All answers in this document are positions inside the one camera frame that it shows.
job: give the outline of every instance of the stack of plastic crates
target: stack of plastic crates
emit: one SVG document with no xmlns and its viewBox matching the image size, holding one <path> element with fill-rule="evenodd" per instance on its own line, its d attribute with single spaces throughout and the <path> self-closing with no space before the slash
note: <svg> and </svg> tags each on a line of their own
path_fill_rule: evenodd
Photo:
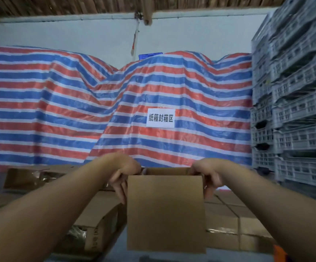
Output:
<svg viewBox="0 0 316 262">
<path fill-rule="evenodd" d="M 276 180 L 316 186 L 316 0 L 286 0 L 270 29 Z"/>
<path fill-rule="evenodd" d="M 253 168 L 274 171 L 272 97 L 270 87 L 269 14 L 252 40 L 253 105 L 251 109 Z"/>
</svg>

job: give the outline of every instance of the human arm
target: human arm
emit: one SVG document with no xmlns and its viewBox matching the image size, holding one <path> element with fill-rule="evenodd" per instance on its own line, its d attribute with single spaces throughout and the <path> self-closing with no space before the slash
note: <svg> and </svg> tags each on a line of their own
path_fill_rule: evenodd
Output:
<svg viewBox="0 0 316 262">
<path fill-rule="evenodd" d="M 228 160 L 196 161 L 191 174 L 205 175 L 205 195 L 228 186 L 294 261 L 316 261 L 316 200 L 276 185 Z"/>
<path fill-rule="evenodd" d="M 119 191 L 140 169 L 127 155 L 106 154 L 1 208 L 0 262 L 43 261 L 104 183 Z"/>
</svg>

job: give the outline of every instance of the human hand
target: human hand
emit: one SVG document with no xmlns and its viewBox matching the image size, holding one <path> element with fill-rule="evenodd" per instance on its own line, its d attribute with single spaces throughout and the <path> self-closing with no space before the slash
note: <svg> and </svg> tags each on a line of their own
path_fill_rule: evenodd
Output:
<svg viewBox="0 0 316 262">
<path fill-rule="evenodd" d="M 211 198 L 215 189 L 224 185 L 221 175 L 216 171 L 217 160 L 216 158 L 204 158 L 195 161 L 188 171 L 189 175 L 202 174 L 204 176 L 204 198 Z"/>
<path fill-rule="evenodd" d="M 109 183 L 114 188 L 121 203 L 125 204 L 128 194 L 128 176 L 140 173 L 141 165 L 129 155 L 115 153 L 116 171 L 111 176 Z"/>
</svg>

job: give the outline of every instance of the person's right arm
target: person's right arm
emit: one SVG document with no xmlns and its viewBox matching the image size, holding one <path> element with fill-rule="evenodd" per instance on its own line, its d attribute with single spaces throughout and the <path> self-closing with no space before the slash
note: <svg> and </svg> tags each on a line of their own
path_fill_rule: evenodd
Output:
<svg viewBox="0 0 316 262">
<path fill-rule="evenodd" d="M 228 160 L 196 161 L 190 173 L 205 175 L 206 194 L 228 186 L 294 261 L 316 262 L 316 200 Z"/>
</svg>

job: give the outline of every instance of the person's left arm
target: person's left arm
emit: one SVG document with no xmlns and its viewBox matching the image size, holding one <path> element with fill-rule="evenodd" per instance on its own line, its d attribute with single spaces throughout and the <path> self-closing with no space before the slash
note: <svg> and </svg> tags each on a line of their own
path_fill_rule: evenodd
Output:
<svg viewBox="0 0 316 262">
<path fill-rule="evenodd" d="M 0 262 L 43 261 L 103 184 L 115 184 L 123 201 L 123 176 L 140 169 L 127 155 L 106 154 L 1 208 Z"/>
</svg>

